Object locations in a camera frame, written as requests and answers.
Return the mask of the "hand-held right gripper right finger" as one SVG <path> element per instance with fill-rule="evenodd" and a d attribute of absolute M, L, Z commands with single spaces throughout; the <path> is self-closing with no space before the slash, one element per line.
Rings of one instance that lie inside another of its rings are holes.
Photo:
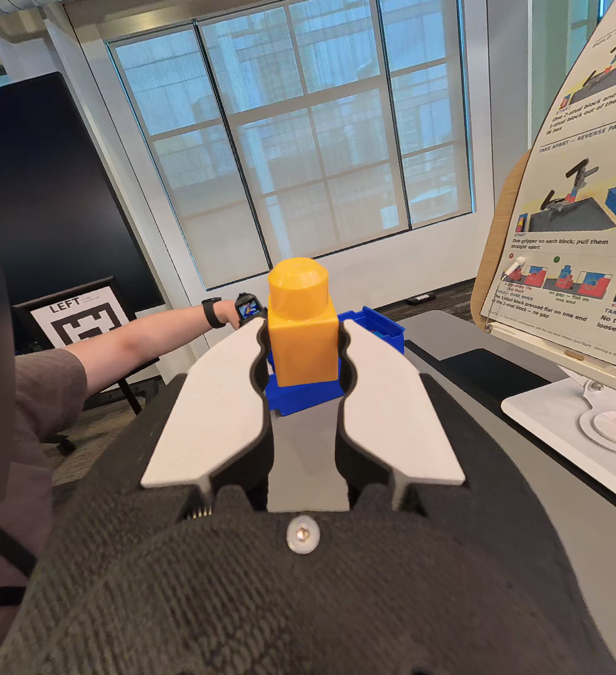
<path fill-rule="evenodd" d="M 353 508 L 383 485 L 399 509 L 415 485 L 462 486 L 454 449 L 419 372 L 394 347 L 352 319 L 339 326 L 335 462 Z"/>

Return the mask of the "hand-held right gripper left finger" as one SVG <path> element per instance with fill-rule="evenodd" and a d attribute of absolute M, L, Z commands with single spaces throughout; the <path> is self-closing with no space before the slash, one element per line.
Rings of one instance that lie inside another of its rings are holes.
<path fill-rule="evenodd" d="M 211 504 L 239 486 L 266 511 L 275 456 L 270 408 L 267 321 L 251 319 L 190 368 L 157 441 L 143 489 L 191 486 Z"/>

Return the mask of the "yellow one-stud block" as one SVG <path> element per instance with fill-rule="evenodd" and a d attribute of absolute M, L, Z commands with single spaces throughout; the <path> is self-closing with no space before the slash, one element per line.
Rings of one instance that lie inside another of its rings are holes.
<path fill-rule="evenodd" d="M 268 330 L 280 387 L 338 378 L 339 320 L 328 270 L 312 258 L 288 258 L 268 275 Z"/>

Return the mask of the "blue plastic bin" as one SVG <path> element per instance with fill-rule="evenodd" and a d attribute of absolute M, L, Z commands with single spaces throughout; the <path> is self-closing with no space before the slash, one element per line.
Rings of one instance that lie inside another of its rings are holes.
<path fill-rule="evenodd" d="M 405 328 L 387 316 L 368 307 L 360 311 L 349 310 L 338 315 L 340 322 L 351 319 L 370 333 L 376 335 L 399 353 L 404 354 Z M 296 412 L 312 408 L 344 395 L 339 379 L 313 384 L 280 387 L 274 369 L 272 354 L 268 357 L 270 379 L 265 395 L 271 411 L 286 417 Z"/>

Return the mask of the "black wristwatch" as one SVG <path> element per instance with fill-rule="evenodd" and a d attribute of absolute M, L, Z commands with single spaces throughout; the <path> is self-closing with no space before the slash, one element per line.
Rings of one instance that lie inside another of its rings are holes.
<path fill-rule="evenodd" d="M 222 301 L 221 297 L 206 298 L 202 301 L 201 306 L 203 309 L 203 313 L 211 329 L 221 329 L 227 325 L 226 322 L 222 323 L 219 320 L 218 315 L 215 311 L 214 306 L 221 301 Z"/>

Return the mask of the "black sign easel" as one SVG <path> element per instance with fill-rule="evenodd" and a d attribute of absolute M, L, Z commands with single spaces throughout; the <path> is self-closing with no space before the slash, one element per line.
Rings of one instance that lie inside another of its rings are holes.
<path fill-rule="evenodd" d="M 144 410 L 160 387 L 160 380 L 135 383 L 121 380 L 117 385 L 92 395 L 73 426 L 46 436 L 49 452 L 62 458 L 105 445 Z"/>

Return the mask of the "black desk mat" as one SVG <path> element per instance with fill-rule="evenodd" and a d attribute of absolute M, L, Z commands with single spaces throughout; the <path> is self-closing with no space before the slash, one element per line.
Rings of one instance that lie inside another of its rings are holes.
<path fill-rule="evenodd" d="M 513 426 L 516 423 L 502 410 L 502 402 L 551 383 L 484 348 L 438 360 L 435 369 L 489 412 Z"/>

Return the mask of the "white stand base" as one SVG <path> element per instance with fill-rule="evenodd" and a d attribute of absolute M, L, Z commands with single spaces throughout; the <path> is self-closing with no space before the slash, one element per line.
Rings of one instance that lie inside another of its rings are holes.
<path fill-rule="evenodd" d="M 501 409 L 616 498 L 616 390 L 567 374 L 505 399 Z"/>

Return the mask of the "framed marker code sign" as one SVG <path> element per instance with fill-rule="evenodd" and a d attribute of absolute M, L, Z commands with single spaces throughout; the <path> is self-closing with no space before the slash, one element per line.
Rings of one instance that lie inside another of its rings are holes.
<path fill-rule="evenodd" d="M 137 319 L 114 276 L 12 305 L 42 349 L 64 348 Z"/>

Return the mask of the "wooden display board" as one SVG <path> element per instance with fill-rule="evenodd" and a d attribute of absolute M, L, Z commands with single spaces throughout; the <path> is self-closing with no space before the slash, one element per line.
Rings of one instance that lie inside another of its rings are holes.
<path fill-rule="evenodd" d="M 471 316 L 474 324 L 484 333 L 489 334 L 488 319 L 481 315 L 489 289 L 498 271 L 499 261 L 505 246 L 512 214 L 516 204 L 518 191 L 523 180 L 527 163 L 531 156 L 531 149 L 519 159 L 517 164 L 508 173 L 504 186 L 499 193 L 495 206 L 495 213 L 482 254 L 481 264 L 474 281 L 471 294 Z"/>

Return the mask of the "large black display panel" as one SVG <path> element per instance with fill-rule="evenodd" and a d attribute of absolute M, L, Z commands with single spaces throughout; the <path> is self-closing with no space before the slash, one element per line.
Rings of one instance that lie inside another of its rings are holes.
<path fill-rule="evenodd" d="M 58 73 L 0 87 L 5 307 L 113 276 L 134 311 L 165 300 Z"/>

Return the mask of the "instruction poster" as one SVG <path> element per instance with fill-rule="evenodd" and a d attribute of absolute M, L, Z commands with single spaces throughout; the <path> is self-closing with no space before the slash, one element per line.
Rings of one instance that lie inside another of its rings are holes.
<path fill-rule="evenodd" d="M 616 1 L 553 99 L 514 195 L 481 318 L 616 368 Z"/>

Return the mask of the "narrow side window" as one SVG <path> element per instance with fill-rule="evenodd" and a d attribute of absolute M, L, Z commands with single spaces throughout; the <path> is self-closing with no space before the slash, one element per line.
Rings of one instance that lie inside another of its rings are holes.
<path fill-rule="evenodd" d="M 528 1 L 528 142 L 611 1 Z"/>

